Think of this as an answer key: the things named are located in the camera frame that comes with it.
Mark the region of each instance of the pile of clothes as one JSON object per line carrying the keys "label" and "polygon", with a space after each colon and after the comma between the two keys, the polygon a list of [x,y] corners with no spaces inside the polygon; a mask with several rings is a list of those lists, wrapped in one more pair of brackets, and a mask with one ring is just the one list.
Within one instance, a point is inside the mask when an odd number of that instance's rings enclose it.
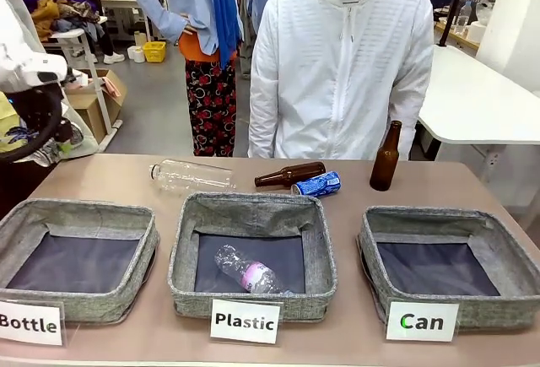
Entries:
{"label": "pile of clothes", "polygon": [[40,41],[46,42],[53,32],[81,28],[96,41],[104,32],[100,16],[89,0],[23,0],[30,11]]}

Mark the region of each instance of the brown beer bottle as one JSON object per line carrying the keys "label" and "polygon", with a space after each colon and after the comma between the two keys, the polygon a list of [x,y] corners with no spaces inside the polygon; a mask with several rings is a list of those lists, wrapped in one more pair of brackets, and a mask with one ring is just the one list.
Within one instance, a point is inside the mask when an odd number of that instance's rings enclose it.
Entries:
{"label": "brown beer bottle", "polygon": [[305,165],[287,166],[280,171],[269,175],[262,175],[255,178],[255,186],[286,186],[291,187],[294,183],[305,181],[316,175],[323,175],[327,172],[322,162],[306,163]]}
{"label": "brown beer bottle", "polygon": [[385,192],[390,188],[394,171],[396,171],[399,152],[397,144],[399,143],[399,134],[402,130],[400,121],[392,121],[390,129],[386,135],[385,142],[377,152],[377,159],[371,172],[370,186],[379,192]]}

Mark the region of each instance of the white jacket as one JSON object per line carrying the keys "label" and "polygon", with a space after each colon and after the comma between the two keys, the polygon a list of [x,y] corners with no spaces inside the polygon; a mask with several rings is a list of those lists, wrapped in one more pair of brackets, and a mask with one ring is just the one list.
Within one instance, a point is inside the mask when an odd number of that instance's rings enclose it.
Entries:
{"label": "white jacket", "polygon": [[408,159],[433,58],[429,0],[268,0],[251,67],[250,157]]}

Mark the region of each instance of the blue can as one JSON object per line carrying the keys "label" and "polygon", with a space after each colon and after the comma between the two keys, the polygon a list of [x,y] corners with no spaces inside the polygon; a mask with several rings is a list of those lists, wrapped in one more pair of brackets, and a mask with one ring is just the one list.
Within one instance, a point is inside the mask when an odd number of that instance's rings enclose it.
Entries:
{"label": "blue can", "polygon": [[301,196],[320,197],[332,194],[341,188],[341,179],[335,171],[318,175],[306,181],[293,184],[291,192]]}

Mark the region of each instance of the sign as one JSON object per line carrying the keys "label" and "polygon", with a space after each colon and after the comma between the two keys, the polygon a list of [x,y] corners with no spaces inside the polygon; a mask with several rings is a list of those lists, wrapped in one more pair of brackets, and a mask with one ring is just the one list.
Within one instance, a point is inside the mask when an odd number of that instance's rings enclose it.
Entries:
{"label": "sign", "polygon": [[62,346],[60,308],[0,301],[0,337]]}
{"label": "sign", "polygon": [[386,339],[451,342],[459,304],[392,302]]}
{"label": "sign", "polygon": [[280,312],[276,305],[213,300],[210,336],[275,344]]}

